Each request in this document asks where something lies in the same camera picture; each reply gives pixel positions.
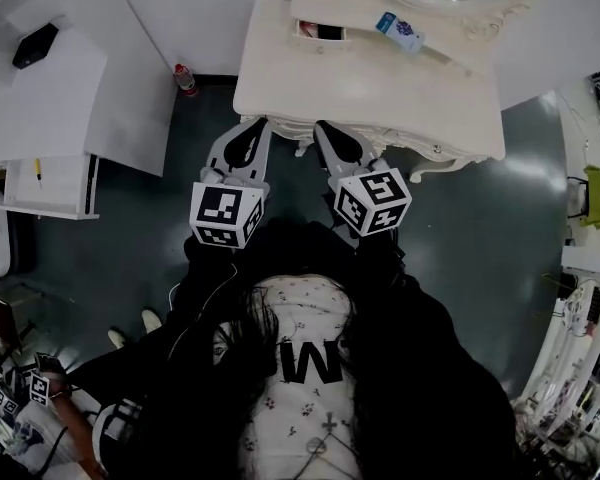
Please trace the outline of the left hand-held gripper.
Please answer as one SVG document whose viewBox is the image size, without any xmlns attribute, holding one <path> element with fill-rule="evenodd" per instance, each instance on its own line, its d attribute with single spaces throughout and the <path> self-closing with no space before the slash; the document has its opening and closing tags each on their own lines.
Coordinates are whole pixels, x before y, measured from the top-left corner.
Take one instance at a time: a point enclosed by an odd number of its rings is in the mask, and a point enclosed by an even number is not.
<svg viewBox="0 0 600 480">
<path fill-rule="evenodd" d="M 244 249 L 264 216 L 272 138 L 266 117 L 241 122 L 212 145 L 193 184 L 189 225 L 201 244 Z"/>
</svg>

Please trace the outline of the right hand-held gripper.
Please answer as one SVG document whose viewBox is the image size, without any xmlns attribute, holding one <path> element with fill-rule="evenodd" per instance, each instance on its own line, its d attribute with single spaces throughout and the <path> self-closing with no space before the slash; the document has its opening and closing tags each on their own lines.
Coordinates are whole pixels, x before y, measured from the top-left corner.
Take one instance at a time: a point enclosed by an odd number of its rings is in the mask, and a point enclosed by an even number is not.
<svg viewBox="0 0 600 480">
<path fill-rule="evenodd" d="M 412 196 L 397 168 L 364 135 L 327 120 L 313 128 L 321 165 L 330 174 L 335 213 L 360 237 L 399 227 Z"/>
</svg>

